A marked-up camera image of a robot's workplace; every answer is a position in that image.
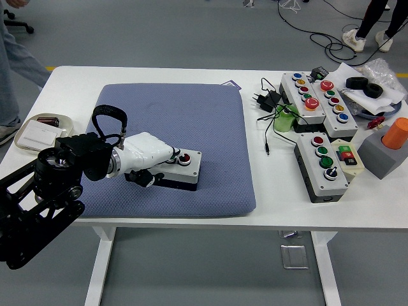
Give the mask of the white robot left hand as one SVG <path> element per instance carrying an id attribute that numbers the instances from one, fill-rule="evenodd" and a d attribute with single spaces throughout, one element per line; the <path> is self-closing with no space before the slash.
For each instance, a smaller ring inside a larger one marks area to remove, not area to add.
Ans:
<path id="1" fill-rule="evenodd" d="M 152 174 L 149 169 L 159 164 L 178 162 L 182 166 L 191 163 L 191 156 L 147 132 L 130 136 L 121 146 L 112 149 L 107 177 L 125 175 L 128 182 L 150 187 L 164 179 L 164 173 Z"/>

